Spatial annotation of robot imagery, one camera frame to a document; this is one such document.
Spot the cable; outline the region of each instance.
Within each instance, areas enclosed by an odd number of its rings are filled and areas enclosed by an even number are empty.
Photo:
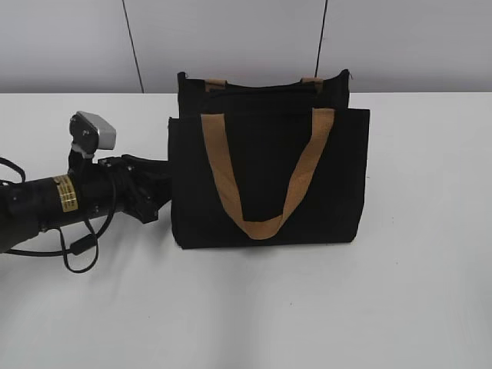
[[[317,69],[320,65],[321,44],[323,43],[324,21],[326,20],[327,9],[328,9],[328,0],[324,0],[323,24],[321,25],[320,43],[317,46],[316,69],[314,70],[314,77],[317,77]]]
[[[137,67],[138,80],[140,81],[141,93],[144,94],[144,84],[141,81],[140,67],[138,66],[137,53],[135,52],[135,46],[133,45],[133,36],[131,35],[130,21],[128,20],[128,13],[126,12],[125,0],[121,0],[123,3],[123,10],[125,11],[126,26],[128,28],[128,35],[130,36],[131,50],[133,50],[133,59],[135,60],[135,66]]]
[[[5,165],[9,167],[10,169],[16,171],[19,173],[21,176],[22,182],[25,182],[25,172],[22,168],[17,166],[16,164],[12,163],[11,161],[0,158],[0,165]],[[82,163],[81,170],[85,167],[85,162]],[[65,236],[63,235],[63,231],[60,228],[53,228],[56,231],[59,232],[60,234],[60,245],[61,245],[61,250],[60,251],[28,251],[28,250],[16,250],[16,249],[10,249],[5,251],[6,254],[11,254],[11,255],[18,255],[18,256],[28,256],[28,257],[33,257],[33,258],[52,258],[52,257],[58,257],[62,256],[63,257],[63,262],[65,264],[65,267],[71,271],[72,273],[76,274],[81,274],[85,273],[86,271],[90,271],[97,263],[99,259],[99,242],[98,239],[108,230],[109,225],[111,224],[111,221],[113,220],[113,217],[116,212],[116,206],[117,206],[117,190],[116,190],[116,182],[115,178],[113,175],[109,172],[105,172],[105,174],[108,176],[109,181],[111,182],[111,190],[112,190],[112,196],[111,196],[111,207],[109,209],[108,215],[105,219],[105,222],[99,229],[99,231],[96,233],[94,228],[92,227],[91,222],[89,221],[88,215],[86,211],[83,211],[84,215],[84,223],[87,229],[89,230],[91,236],[94,240],[94,245],[95,245],[95,256],[92,259],[92,262],[90,265],[88,265],[85,268],[82,269],[74,269],[71,267],[70,262],[68,260],[68,256],[70,254],[73,254],[72,250],[67,249],[66,243],[65,243]],[[13,182],[6,181],[6,180],[1,180],[0,183],[3,185],[13,185]]]
[[[25,182],[25,171],[17,164],[12,163],[10,160],[7,160],[5,158],[0,158],[0,165],[4,165],[5,167],[17,172],[17,174],[21,176],[21,182]],[[7,181],[5,179],[0,179],[0,182],[13,185],[13,182]]]
[[[5,254],[29,256],[31,258],[53,258],[55,256],[63,256],[62,251],[28,251],[28,250],[15,250],[14,248],[5,251]]]

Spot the tan handle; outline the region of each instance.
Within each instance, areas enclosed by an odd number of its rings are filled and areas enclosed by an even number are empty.
[[[225,79],[210,78],[205,79],[205,92],[210,92],[210,90],[224,90],[227,81]]]
[[[201,115],[201,126],[208,161],[214,175],[222,206],[235,224],[254,240],[275,236],[308,191],[328,135],[333,127],[334,110],[313,109],[311,139],[301,153],[289,181],[282,214],[267,221],[245,221],[239,197],[238,184],[232,170],[228,137],[223,114]]]
[[[316,92],[318,94],[322,93],[323,91],[323,78],[316,78],[316,77],[304,77],[301,79],[301,83],[309,83],[309,82],[314,82],[314,88],[316,88]]]

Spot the gray wall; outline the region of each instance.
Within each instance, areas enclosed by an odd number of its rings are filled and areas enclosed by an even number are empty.
[[[314,73],[324,0],[126,0],[146,92],[175,75]],[[491,0],[330,0],[320,76],[352,91],[492,91]],[[139,92],[121,0],[0,0],[0,92]]]

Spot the black tote bag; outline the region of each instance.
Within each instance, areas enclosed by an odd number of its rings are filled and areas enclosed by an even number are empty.
[[[170,118],[175,240],[183,248],[352,241],[369,115],[291,107]]]
[[[284,108],[347,108],[348,80],[345,69],[337,77],[302,78],[291,85],[244,87],[223,79],[188,79],[178,73],[178,103],[181,118],[203,112],[243,113],[249,111],[281,111]]]

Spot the white table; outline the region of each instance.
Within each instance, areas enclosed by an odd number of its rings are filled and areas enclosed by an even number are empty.
[[[0,255],[0,368],[490,369],[492,94],[351,105],[372,110],[354,243],[183,251],[166,206],[147,226],[117,216],[87,274]],[[0,95],[0,155],[64,173],[77,110],[118,129],[100,157],[166,158],[178,115],[175,95]]]

